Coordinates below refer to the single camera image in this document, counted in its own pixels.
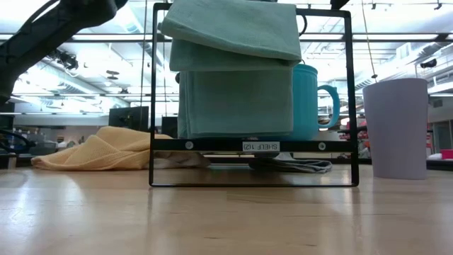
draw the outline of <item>black metal shelf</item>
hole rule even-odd
[[[153,7],[153,28],[152,28],[152,70],[151,70],[151,129],[155,127],[156,117],[156,49],[158,43],[157,17],[158,12],[169,10],[171,4],[155,3]],[[355,187],[359,184],[359,163],[357,153],[357,120],[355,110],[355,84],[354,66],[352,58],[352,25],[349,11],[330,11],[317,9],[296,10],[299,16],[322,16],[338,17],[345,22],[345,33],[338,42],[345,43],[346,76],[348,82],[348,115],[351,125],[351,140],[347,142],[332,141],[277,141],[278,149],[268,152],[350,152],[351,154],[351,182],[347,184],[330,185],[301,185],[293,183],[157,183],[154,181],[154,151],[182,151],[182,152],[244,152],[256,153],[244,147],[244,142],[276,142],[266,140],[241,140],[241,139],[191,139],[191,140],[158,140],[151,136],[149,156],[149,185],[156,187]]]

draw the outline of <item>ceiling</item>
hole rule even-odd
[[[3,0],[0,10],[0,34],[15,33],[22,23],[45,2],[46,0]],[[143,45],[142,40],[144,31],[148,34],[151,31],[152,6],[155,2],[157,1],[129,0],[113,20],[95,28],[83,29],[79,35],[73,37],[72,42],[64,43],[59,49],[76,55],[79,61],[77,70],[65,72],[62,65],[46,59],[43,60],[44,64],[59,70],[59,73],[54,73],[58,79],[65,81],[70,78],[71,84],[79,84],[91,94],[118,94],[122,89],[127,89],[130,94],[150,94],[151,56],[147,51],[151,45],[148,43]],[[279,2],[296,4],[299,8],[330,8],[330,0],[279,0]],[[442,8],[438,10],[435,10],[436,1],[427,0],[373,2],[364,0],[364,2],[368,33],[449,33],[453,31],[451,22],[453,0],[440,1]],[[353,32],[365,33],[361,1],[351,0],[343,9],[352,14]],[[161,21],[163,14],[160,15],[158,20]],[[297,21],[301,28],[303,20],[298,17]],[[308,17],[306,33],[344,33],[343,20]],[[370,58],[367,43],[355,42],[353,45],[355,76],[372,73],[371,63],[378,67],[392,60],[396,56],[397,49],[403,44],[404,42],[371,42]],[[318,69],[320,84],[332,84],[339,88],[339,92],[345,93],[344,47],[342,42],[301,42],[303,59],[307,64]],[[157,70],[156,94],[159,103],[156,110],[158,114],[169,111],[177,113],[178,85],[174,79],[176,73],[168,69],[171,42],[159,43],[157,50],[158,62],[161,65]],[[117,79],[108,79],[110,75],[106,73],[107,70],[119,72],[115,75]],[[36,93],[47,90],[45,84],[41,84],[39,89],[41,90]],[[61,99],[49,96],[48,99],[59,102],[68,101],[70,97]],[[141,100],[143,105],[148,105],[147,102],[151,99],[149,96],[140,98],[133,95],[104,99],[104,101],[109,100],[114,101],[105,107],[124,107],[123,103],[136,106]],[[320,105],[329,104],[329,102],[328,99],[324,103],[321,100]],[[93,105],[93,101],[90,100],[81,103]]]

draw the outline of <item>yellow towel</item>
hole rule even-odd
[[[149,163],[150,133],[122,127],[102,127],[85,143],[54,154],[34,157],[33,166],[48,170],[146,169]],[[171,139],[155,135],[156,139]],[[204,167],[209,161],[196,152],[157,152],[157,168]]]

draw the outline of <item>green towel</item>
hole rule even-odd
[[[161,27],[180,76],[180,137],[292,131],[292,67],[300,62],[294,5],[178,0]]]

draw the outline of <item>table surface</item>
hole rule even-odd
[[[452,254],[452,172],[360,172],[358,188],[150,189],[147,171],[0,170],[0,254]]]

